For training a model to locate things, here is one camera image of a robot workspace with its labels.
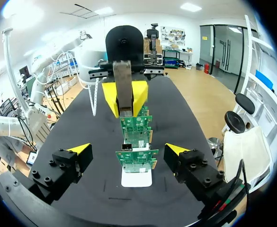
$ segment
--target ceiling light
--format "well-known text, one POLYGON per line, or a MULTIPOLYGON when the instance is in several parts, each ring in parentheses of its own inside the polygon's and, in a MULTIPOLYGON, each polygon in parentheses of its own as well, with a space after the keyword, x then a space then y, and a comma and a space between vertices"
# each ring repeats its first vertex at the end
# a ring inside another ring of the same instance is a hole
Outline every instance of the ceiling light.
POLYGON ((35 49, 30 50, 30 51, 27 51, 27 52, 24 54, 24 57, 27 57, 27 56, 29 56, 29 55, 33 54, 33 53, 34 53, 34 51, 35 51, 35 49))
POLYGON ((5 19, 8 19, 9 17, 20 13, 21 8, 24 6, 25 0, 10 0, 7 2, 7 4, 4 6, 2 10, 2 16, 5 19))
POLYGON ((103 9, 95 10, 94 12, 97 13, 98 15, 102 15, 102 14, 113 13, 113 10, 111 9, 111 7, 106 7, 103 9))
POLYGON ((0 70, 6 66, 5 61, 0 61, 0 70))
POLYGON ((241 31, 238 30, 238 28, 235 28, 235 27, 228 27, 230 30, 232 30, 233 32, 236 32, 236 33, 240 33, 241 34, 241 31))
POLYGON ((185 3, 180 8, 191 11, 191 12, 197 12, 197 11, 201 10, 201 7, 193 5, 191 3, 185 3))
POLYGON ((15 29, 27 29, 36 25, 43 18, 44 12, 36 6, 31 5, 23 12, 12 17, 12 26, 15 29))

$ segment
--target black stool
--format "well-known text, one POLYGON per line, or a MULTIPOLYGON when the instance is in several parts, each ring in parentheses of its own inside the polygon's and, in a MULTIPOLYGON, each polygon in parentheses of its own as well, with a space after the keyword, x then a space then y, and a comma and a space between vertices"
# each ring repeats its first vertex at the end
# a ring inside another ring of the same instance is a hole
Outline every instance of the black stool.
MULTIPOLYGON (((235 97, 235 101, 238 105, 240 105, 245 111, 249 114, 253 114, 255 111, 255 106, 253 102, 246 97, 245 95, 239 93, 235 97)), ((227 123, 230 130, 235 132, 236 134, 243 133, 246 129, 246 126, 242 120, 242 118, 233 111, 227 111, 224 115, 224 120, 227 123)))

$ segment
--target ceiling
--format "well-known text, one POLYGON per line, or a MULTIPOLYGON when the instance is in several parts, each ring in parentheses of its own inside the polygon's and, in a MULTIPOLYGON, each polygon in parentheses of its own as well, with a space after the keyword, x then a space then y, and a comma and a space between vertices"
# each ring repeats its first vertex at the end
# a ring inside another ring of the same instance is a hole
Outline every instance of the ceiling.
MULTIPOLYGON (((241 0, 26 0, 34 3, 44 11, 42 20, 34 27, 26 30, 14 30, 11 33, 10 49, 13 63, 24 59, 24 53, 31 49, 42 47, 45 43, 41 37, 51 31, 67 31, 79 24, 88 22, 95 18, 100 18, 94 12, 90 13, 92 18, 81 18, 63 13, 72 13, 79 9, 74 4, 79 4, 92 11, 104 7, 111 7, 113 14, 153 12, 165 13, 188 17, 194 20, 204 20, 213 18, 237 18, 244 19, 244 14, 253 18, 251 10, 243 4, 241 0), (192 13, 181 10, 180 6, 190 2, 202 8, 201 11, 192 13)), ((3 29, 11 27, 11 19, 4 19, 0 15, 0 61, 4 60, 1 32, 3 29)))

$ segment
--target black cylinder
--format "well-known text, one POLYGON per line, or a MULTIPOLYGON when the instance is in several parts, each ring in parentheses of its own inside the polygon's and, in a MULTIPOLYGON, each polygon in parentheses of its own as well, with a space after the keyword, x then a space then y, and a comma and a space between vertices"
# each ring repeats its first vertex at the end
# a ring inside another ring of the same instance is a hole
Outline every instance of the black cylinder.
POLYGON ((204 182, 203 182, 203 184, 204 184, 204 186, 209 186, 210 184, 211 184, 211 179, 210 178, 206 178, 206 179, 204 179, 204 182))
POLYGON ((33 170, 32 171, 32 175, 33 175, 34 178, 39 178, 40 177, 40 175, 39 175, 37 170, 33 170))
POLYGON ((218 173, 217 173, 217 178, 223 178, 224 177, 224 171, 218 171, 218 173))
POLYGON ((51 179, 51 177, 49 177, 49 176, 45 177, 45 178, 44 178, 44 181, 45 181, 45 183, 46 183, 47 185, 51 185, 51 184, 52 184, 52 179, 51 179))
POLYGON ((191 170, 191 171, 196 170, 196 165, 195 165, 194 163, 190 165, 190 170, 191 170))
POLYGON ((203 160, 202 163, 201 163, 202 166, 206 166, 207 164, 208 164, 207 160, 203 160))
POLYGON ((53 160, 50 160, 50 161, 49 161, 49 165, 50 165, 50 166, 54 166, 54 165, 55 165, 55 162, 54 162, 53 160))
POLYGON ((61 169, 65 169, 65 168, 66 168, 66 164, 61 163, 61 164, 59 165, 59 167, 60 167, 61 169))

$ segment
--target poster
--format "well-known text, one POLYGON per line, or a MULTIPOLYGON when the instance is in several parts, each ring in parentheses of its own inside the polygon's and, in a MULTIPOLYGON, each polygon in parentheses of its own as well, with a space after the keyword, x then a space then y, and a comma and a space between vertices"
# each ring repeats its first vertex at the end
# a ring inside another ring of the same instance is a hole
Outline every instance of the poster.
POLYGON ((185 46, 186 35, 184 29, 161 26, 160 34, 161 40, 168 42, 169 45, 185 46))

